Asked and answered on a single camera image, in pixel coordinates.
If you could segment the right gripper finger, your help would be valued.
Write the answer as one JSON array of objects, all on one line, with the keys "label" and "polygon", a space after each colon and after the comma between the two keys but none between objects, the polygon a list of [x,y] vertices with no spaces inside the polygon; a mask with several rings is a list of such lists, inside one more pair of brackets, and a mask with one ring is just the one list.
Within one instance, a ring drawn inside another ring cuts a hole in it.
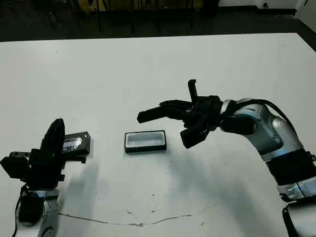
[{"label": "right gripper finger", "polygon": [[165,109],[165,117],[175,120],[186,120],[190,117],[191,110],[174,110],[174,109]]},{"label": "right gripper finger", "polygon": [[188,110],[192,107],[191,102],[183,100],[167,100],[161,102],[159,105],[173,110]]}]

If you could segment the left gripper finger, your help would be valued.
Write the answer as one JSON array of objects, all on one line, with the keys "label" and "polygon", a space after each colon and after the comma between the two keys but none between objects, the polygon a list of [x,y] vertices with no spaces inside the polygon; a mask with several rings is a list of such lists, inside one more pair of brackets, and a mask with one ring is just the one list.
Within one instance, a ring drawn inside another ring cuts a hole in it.
[{"label": "left gripper finger", "polygon": [[59,139],[59,119],[56,119],[48,128],[42,139],[40,149],[50,151],[56,156]]},{"label": "left gripper finger", "polygon": [[58,153],[62,153],[63,150],[63,144],[65,140],[65,125],[62,118],[59,118],[58,120]]}]

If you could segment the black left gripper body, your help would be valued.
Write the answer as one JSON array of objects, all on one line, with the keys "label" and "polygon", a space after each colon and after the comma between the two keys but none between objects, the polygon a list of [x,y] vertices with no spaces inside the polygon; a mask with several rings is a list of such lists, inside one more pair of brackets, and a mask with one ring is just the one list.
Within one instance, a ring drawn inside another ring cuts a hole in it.
[{"label": "black left gripper body", "polygon": [[62,170],[68,161],[86,163],[86,150],[57,153],[31,149],[30,152],[11,152],[8,156],[8,174],[10,178],[19,179],[30,189],[54,189],[64,181]]}]

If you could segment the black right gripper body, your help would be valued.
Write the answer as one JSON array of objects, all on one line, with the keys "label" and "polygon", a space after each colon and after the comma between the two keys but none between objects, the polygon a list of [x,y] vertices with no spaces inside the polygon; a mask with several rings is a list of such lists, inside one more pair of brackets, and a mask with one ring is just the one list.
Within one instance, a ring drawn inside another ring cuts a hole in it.
[{"label": "black right gripper body", "polygon": [[205,126],[208,126],[209,130],[215,130],[219,124],[218,119],[223,101],[216,95],[198,96],[195,79],[188,81],[188,88],[191,97],[191,108],[187,109],[190,117],[183,120],[184,127],[192,127],[203,120],[203,123]]}]

